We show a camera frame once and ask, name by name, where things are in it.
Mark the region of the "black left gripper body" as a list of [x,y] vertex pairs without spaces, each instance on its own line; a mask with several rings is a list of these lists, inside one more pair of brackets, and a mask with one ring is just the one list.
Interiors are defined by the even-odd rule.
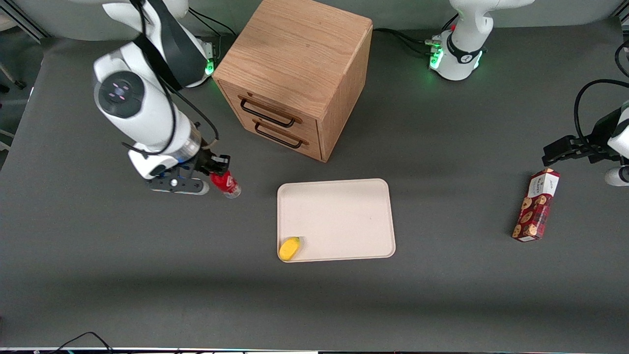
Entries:
[[607,141],[611,139],[612,134],[616,130],[616,126],[619,123],[622,116],[623,108],[618,108],[611,113],[596,121],[592,132],[588,135],[584,135],[580,128],[579,114],[574,114],[575,129],[577,131],[577,143],[576,155],[574,159],[587,158],[589,163],[595,164],[603,160],[623,162],[623,157],[619,152],[616,152],[613,148],[609,147]]

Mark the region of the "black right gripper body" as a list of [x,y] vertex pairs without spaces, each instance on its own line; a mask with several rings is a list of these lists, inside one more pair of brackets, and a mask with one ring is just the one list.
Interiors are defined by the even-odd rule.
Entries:
[[219,172],[219,162],[216,161],[215,158],[218,158],[218,156],[211,152],[211,150],[201,149],[196,154],[195,171],[202,174]]

